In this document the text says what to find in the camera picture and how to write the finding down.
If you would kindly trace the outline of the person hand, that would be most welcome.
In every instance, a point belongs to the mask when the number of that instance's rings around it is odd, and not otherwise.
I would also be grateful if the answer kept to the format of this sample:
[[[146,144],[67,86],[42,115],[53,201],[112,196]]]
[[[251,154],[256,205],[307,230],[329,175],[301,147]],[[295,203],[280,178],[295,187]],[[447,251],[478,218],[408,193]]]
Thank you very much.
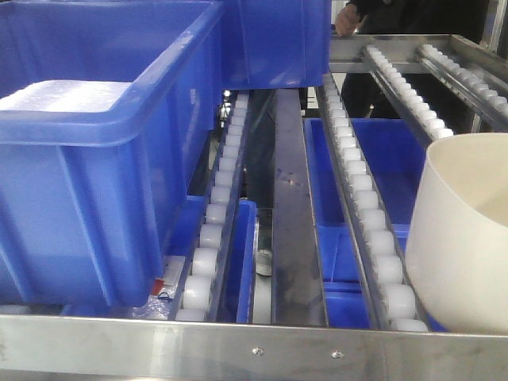
[[[360,14],[357,7],[348,3],[336,16],[334,25],[339,37],[349,37],[360,23]]]

